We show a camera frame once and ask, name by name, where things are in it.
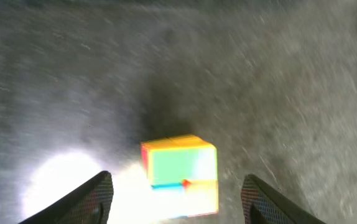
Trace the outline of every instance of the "green cube face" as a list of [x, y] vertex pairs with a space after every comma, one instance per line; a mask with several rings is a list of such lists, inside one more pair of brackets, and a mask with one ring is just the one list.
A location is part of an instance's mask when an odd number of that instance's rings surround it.
[[151, 184], [181, 183], [183, 180], [217, 180], [216, 149], [169, 149], [151, 151]]

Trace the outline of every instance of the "colorful cube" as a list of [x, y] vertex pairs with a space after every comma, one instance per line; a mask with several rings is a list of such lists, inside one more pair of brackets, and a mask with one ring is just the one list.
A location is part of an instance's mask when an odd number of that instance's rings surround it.
[[165, 198], [155, 199], [156, 207], [174, 209], [166, 211], [167, 216], [218, 212], [217, 156], [212, 144], [187, 135], [144, 142], [141, 151], [155, 198]]

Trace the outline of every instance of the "cube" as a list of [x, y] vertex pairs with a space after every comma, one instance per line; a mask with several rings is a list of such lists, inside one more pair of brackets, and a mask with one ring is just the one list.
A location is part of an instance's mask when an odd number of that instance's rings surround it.
[[155, 195], [166, 214], [195, 216], [218, 212], [217, 156], [214, 145], [194, 135], [142, 143], [142, 160]]

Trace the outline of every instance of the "gray surface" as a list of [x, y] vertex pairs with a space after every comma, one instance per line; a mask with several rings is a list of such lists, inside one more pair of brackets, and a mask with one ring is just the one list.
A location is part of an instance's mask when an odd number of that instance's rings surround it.
[[248, 173], [357, 223], [357, 1], [214, 4], [0, 5], [0, 223], [49, 157], [117, 176], [182, 133], [218, 148], [220, 212], [163, 223], [243, 223]]

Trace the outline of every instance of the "scratched surface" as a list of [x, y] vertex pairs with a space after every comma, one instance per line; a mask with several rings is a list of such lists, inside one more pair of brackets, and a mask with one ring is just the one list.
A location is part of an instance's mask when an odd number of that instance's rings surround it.
[[0, 3], [0, 223], [100, 169], [110, 223], [146, 223], [138, 144], [185, 133], [218, 148], [220, 212], [161, 223], [243, 223], [248, 173], [357, 223], [357, 0], [238, 2]]

